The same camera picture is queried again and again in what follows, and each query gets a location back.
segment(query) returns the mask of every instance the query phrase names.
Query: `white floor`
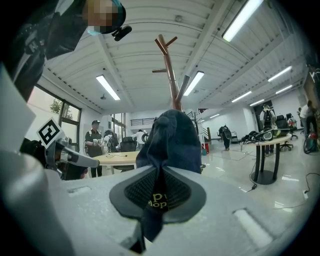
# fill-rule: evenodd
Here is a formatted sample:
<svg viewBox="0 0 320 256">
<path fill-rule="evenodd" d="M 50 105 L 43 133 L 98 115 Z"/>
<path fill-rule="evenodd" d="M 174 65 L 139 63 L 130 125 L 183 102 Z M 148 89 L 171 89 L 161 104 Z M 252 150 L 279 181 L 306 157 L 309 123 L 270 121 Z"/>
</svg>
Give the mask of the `white floor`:
<svg viewBox="0 0 320 256">
<path fill-rule="evenodd" d="M 213 150 L 202 157 L 202 164 L 206 164 L 202 175 L 219 179 L 239 188 L 239 191 L 247 193 L 248 197 L 264 204 L 268 208 L 278 211 L 289 222 L 293 222 L 300 214 L 306 214 L 319 196 L 320 177 L 308 173 L 320 174 L 320 152 L 305 154 L 303 151 L 304 138 L 298 133 L 298 139 L 289 141 L 293 149 L 280 152 L 280 161 L 277 180 L 270 185 L 257 185 L 255 190 L 249 191 L 253 183 L 249 176 L 256 162 L 256 147 L 231 144 L 230 151 L 223 151 L 224 144 L 221 141 L 212 141 Z M 274 171 L 275 154 L 265 158 L 264 169 Z"/>
</svg>

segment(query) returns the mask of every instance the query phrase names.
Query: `window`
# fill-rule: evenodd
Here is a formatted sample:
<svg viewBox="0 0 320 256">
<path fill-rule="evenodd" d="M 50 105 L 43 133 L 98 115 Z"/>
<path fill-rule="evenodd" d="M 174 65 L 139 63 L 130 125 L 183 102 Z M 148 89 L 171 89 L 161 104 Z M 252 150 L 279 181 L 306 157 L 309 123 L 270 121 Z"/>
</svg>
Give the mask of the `window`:
<svg viewBox="0 0 320 256">
<path fill-rule="evenodd" d="M 80 108 L 53 95 L 39 85 L 33 88 L 27 105 L 35 114 L 35 119 L 25 135 L 27 139 L 38 141 L 37 131 L 53 117 L 65 135 L 71 138 L 71 149 L 79 152 Z"/>
</svg>

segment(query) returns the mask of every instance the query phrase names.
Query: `fluorescent light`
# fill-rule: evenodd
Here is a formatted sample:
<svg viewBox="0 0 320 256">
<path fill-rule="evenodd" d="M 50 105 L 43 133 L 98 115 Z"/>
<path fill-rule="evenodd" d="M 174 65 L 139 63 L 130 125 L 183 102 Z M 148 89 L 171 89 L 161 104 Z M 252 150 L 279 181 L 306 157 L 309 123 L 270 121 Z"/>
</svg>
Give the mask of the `fluorescent light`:
<svg viewBox="0 0 320 256">
<path fill-rule="evenodd" d="M 247 1 L 240 13 L 237 14 L 237 17 L 223 33 L 223 39 L 230 42 L 263 1 L 264 0 Z"/>
<path fill-rule="evenodd" d="M 287 86 L 287 87 L 285 87 L 285 88 L 283 88 L 283 89 L 281 89 L 281 90 L 278 90 L 275 94 L 282 93 L 283 91 L 288 90 L 288 89 L 291 88 L 291 87 L 292 87 L 292 84 L 289 85 L 289 86 Z"/>
<path fill-rule="evenodd" d="M 203 73 L 202 71 L 198 71 L 195 74 L 194 79 L 192 80 L 192 82 L 190 83 L 189 87 L 185 90 L 183 96 L 188 96 L 191 91 L 196 87 L 197 83 L 201 80 L 201 78 L 205 75 L 205 73 Z"/>
<path fill-rule="evenodd" d="M 214 118 L 214 117 L 217 117 L 217 116 L 219 116 L 220 114 L 215 114 L 215 115 L 213 115 L 213 116 L 211 116 L 210 118 Z"/>
<path fill-rule="evenodd" d="M 99 83 L 103 86 L 104 89 L 114 98 L 116 101 L 120 100 L 118 95 L 115 93 L 115 91 L 111 88 L 110 84 L 107 82 L 105 77 L 103 75 L 99 75 L 96 77 L 96 79 L 99 81 Z"/>
<path fill-rule="evenodd" d="M 250 107 L 252 107 L 252 106 L 254 106 L 254 105 L 257 105 L 257 104 L 259 104 L 259 103 L 261 103 L 261 102 L 264 102 L 264 101 L 265 101 L 264 99 L 261 99 L 261 100 L 255 102 L 255 103 L 250 104 Z"/>
<path fill-rule="evenodd" d="M 282 70 L 281 72 L 279 72 L 278 74 L 274 75 L 273 77 L 268 79 L 268 82 L 271 82 L 272 80 L 276 79 L 277 77 L 280 77 L 283 73 L 286 73 L 287 71 L 291 70 L 292 66 L 288 66 L 287 68 L 285 68 L 284 70 Z"/>
<path fill-rule="evenodd" d="M 241 95 L 240 97 L 238 97 L 238 98 L 235 98 L 234 100 L 232 100 L 231 102 L 233 103 L 233 102 L 236 102 L 236 101 L 238 101 L 238 100 L 240 100 L 240 99 L 242 99 L 243 97 L 246 97 L 247 95 L 249 95 L 250 93 L 252 93 L 252 91 L 248 91 L 247 93 L 245 93 L 244 95 Z"/>
</svg>

